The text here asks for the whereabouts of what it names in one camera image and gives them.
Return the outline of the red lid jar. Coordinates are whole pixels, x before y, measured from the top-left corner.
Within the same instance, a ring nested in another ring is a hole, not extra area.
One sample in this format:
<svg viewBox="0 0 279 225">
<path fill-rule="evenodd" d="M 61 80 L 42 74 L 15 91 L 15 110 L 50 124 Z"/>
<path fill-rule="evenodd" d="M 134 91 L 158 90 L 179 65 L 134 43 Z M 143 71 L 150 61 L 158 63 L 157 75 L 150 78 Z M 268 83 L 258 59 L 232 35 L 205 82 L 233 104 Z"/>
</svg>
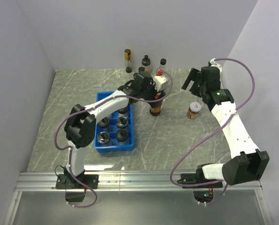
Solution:
<svg viewBox="0 0 279 225">
<path fill-rule="evenodd" d="M 159 116 L 161 113 L 161 107 L 162 107 L 163 101 L 160 101 L 157 103 L 155 107 L 151 107 L 149 112 L 152 116 Z"/>
</svg>

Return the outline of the tall clear sauce bottle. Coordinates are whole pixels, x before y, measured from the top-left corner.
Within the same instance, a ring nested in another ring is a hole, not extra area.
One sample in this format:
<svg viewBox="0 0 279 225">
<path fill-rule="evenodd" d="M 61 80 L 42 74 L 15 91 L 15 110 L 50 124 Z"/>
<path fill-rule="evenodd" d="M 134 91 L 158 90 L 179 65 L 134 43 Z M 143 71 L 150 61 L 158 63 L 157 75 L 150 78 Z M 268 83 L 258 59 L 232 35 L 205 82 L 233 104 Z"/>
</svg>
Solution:
<svg viewBox="0 0 279 225">
<path fill-rule="evenodd" d="M 162 58 L 160 60 L 160 66 L 156 70 L 156 75 L 159 75 L 159 71 L 167 71 L 166 69 L 166 59 Z"/>
</svg>

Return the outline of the black cap bottle front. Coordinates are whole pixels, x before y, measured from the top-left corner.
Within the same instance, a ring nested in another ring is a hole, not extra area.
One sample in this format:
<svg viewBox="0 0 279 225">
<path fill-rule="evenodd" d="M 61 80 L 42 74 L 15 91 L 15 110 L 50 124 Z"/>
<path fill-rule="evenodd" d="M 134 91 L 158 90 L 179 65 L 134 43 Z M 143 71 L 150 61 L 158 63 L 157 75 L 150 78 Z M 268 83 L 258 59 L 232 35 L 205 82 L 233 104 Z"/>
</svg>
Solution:
<svg viewBox="0 0 279 225">
<path fill-rule="evenodd" d="M 119 117 L 116 120 L 116 126 L 118 129 L 126 129 L 128 127 L 128 119 L 126 117 Z"/>
</svg>

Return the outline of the black cap bottle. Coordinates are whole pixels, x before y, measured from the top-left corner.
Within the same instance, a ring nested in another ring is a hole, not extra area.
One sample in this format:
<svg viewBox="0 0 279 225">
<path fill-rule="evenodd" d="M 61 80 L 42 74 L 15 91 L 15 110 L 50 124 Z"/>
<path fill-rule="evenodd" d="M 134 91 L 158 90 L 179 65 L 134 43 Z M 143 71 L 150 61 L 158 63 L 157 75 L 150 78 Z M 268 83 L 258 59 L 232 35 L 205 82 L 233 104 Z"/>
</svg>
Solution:
<svg viewBox="0 0 279 225">
<path fill-rule="evenodd" d="M 128 127 L 128 119 L 126 117 L 119 117 L 116 120 L 116 126 L 118 129 L 126 129 Z"/>
<path fill-rule="evenodd" d="M 99 123 L 98 126 L 102 129 L 102 130 L 108 130 L 110 127 L 110 120 L 108 117 L 104 117 Z"/>
</svg>

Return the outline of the knob lid jar white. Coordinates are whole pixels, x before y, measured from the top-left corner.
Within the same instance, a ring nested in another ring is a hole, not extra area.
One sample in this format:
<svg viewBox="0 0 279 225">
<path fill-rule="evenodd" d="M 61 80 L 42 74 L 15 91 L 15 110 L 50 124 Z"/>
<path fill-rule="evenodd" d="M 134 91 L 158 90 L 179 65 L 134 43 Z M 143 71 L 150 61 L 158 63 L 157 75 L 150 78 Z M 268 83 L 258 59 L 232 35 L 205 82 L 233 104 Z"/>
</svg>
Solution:
<svg viewBox="0 0 279 225">
<path fill-rule="evenodd" d="M 116 132 L 116 140 L 118 144 L 124 145 L 128 143 L 128 132 L 124 129 L 118 129 Z"/>
</svg>

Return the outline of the blue divided plastic bin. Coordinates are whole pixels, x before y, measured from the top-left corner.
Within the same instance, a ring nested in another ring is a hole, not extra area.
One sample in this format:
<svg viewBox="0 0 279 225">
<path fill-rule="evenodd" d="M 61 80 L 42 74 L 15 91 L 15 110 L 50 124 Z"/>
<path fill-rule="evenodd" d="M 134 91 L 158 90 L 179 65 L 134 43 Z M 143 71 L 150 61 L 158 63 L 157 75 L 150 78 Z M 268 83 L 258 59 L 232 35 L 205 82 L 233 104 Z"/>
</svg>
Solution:
<svg viewBox="0 0 279 225">
<path fill-rule="evenodd" d="M 95 139 L 94 139 L 94 148 L 99 153 L 107 153 L 112 151 L 132 151 L 135 145 L 135 136 L 134 136 L 134 123 L 133 123 L 133 109 L 129 105 L 129 98 L 119 97 L 123 93 L 121 91 L 106 91 L 99 92 L 97 94 L 97 103 L 101 103 L 104 100 L 108 100 L 105 104 L 98 108 L 98 119 L 95 130 Z M 116 120 L 119 118 L 118 110 L 121 108 L 128 107 L 129 116 L 128 127 L 125 129 L 128 132 L 128 143 L 121 145 L 117 143 L 116 132 L 118 130 L 116 126 Z M 104 118 L 108 117 L 110 120 L 110 127 L 108 130 L 102 130 L 98 123 Z M 97 136 L 100 132 L 108 132 L 111 138 L 111 145 L 101 146 L 97 141 Z"/>
</svg>

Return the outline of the black cap bottle back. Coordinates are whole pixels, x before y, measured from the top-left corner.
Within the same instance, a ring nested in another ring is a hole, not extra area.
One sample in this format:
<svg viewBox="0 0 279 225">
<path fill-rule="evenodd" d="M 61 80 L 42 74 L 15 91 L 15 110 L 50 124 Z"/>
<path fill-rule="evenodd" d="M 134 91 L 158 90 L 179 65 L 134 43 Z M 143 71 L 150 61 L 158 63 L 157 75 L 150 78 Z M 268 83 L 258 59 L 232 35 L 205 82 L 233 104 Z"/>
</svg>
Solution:
<svg viewBox="0 0 279 225">
<path fill-rule="evenodd" d="M 108 130 L 110 127 L 110 120 L 108 117 L 104 117 L 99 123 L 98 126 L 102 129 L 102 130 Z"/>
</svg>

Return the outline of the shaker jar white powder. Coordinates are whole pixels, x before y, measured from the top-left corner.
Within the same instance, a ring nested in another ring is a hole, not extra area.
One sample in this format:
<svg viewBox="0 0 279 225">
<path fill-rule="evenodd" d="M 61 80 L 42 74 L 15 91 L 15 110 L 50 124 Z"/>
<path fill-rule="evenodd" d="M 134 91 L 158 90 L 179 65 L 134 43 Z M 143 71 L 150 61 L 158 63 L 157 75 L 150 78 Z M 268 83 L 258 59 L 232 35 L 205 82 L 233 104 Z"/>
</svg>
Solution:
<svg viewBox="0 0 279 225">
<path fill-rule="evenodd" d="M 101 146 L 111 145 L 111 138 L 108 132 L 100 132 L 97 136 L 97 141 Z"/>
</svg>

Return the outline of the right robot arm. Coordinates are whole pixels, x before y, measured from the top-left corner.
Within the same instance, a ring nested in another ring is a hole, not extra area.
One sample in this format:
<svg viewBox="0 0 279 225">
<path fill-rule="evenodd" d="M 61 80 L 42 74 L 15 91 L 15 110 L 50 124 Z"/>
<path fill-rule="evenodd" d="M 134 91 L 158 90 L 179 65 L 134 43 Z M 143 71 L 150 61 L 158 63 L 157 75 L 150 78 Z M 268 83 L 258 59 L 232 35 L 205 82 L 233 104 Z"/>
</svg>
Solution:
<svg viewBox="0 0 279 225">
<path fill-rule="evenodd" d="M 228 185 L 259 181 L 268 165 L 267 151 L 261 151 L 250 135 L 236 110 L 236 103 L 228 89 L 220 87 L 220 69 L 213 66 L 192 68 L 182 89 L 190 82 L 190 92 L 202 98 L 216 118 L 228 143 L 231 160 L 224 164 L 199 165 L 190 185 L 206 187 L 211 182 L 223 180 Z"/>
</svg>

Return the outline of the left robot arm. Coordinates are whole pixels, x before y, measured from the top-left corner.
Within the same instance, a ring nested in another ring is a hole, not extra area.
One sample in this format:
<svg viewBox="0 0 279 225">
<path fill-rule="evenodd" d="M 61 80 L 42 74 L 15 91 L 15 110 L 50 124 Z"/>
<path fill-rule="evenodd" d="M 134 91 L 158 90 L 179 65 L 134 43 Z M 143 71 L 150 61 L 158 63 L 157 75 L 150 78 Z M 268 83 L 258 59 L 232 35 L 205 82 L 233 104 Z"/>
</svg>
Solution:
<svg viewBox="0 0 279 225">
<path fill-rule="evenodd" d="M 58 150 L 68 150 L 68 161 L 63 169 L 64 177 L 72 188 L 85 187 L 84 149 L 94 140 L 97 124 L 113 112 L 138 101 L 151 107 L 159 106 L 167 97 L 166 84 L 172 83 L 168 73 L 151 76 L 146 72 L 134 73 L 133 79 L 120 86 L 111 95 L 91 105 L 76 104 L 60 126 L 64 127 L 67 146 L 60 147 L 57 137 L 54 145 Z"/>
</svg>

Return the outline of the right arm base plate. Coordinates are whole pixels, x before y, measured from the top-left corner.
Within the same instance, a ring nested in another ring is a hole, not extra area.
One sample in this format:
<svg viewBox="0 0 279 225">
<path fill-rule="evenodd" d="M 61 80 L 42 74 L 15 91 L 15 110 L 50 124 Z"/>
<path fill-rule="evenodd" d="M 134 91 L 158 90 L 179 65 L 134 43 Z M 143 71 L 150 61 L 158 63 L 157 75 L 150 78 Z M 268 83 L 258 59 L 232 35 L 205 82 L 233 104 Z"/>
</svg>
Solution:
<svg viewBox="0 0 279 225">
<path fill-rule="evenodd" d="M 177 183 L 182 185 L 197 185 L 197 184 L 213 182 L 213 181 L 215 181 L 216 183 L 208 184 L 208 185 L 199 185 L 193 188 L 222 188 L 223 187 L 223 183 L 221 181 L 208 180 L 203 175 L 197 175 L 196 173 L 195 174 L 182 173 L 181 178 L 177 180 Z"/>
</svg>

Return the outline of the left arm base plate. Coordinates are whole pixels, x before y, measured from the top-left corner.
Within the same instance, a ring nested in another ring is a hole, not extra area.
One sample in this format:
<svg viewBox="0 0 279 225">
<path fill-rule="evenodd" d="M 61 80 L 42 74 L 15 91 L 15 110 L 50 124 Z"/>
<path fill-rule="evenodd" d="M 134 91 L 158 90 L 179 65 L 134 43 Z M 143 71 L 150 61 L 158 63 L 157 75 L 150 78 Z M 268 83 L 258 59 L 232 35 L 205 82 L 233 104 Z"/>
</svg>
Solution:
<svg viewBox="0 0 279 225">
<path fill-rule="evenodd" d="M 98 179 L 99 176 L 97 174 L 85 174 L 78 176 L 77 182 L 71 176 L 67 177 L 64 174 L 59 174 L 58 179 L 56 180 L 56 189 L 84 189 L 90 187 L 91 189 L 98 188 Z"/>
</svg>

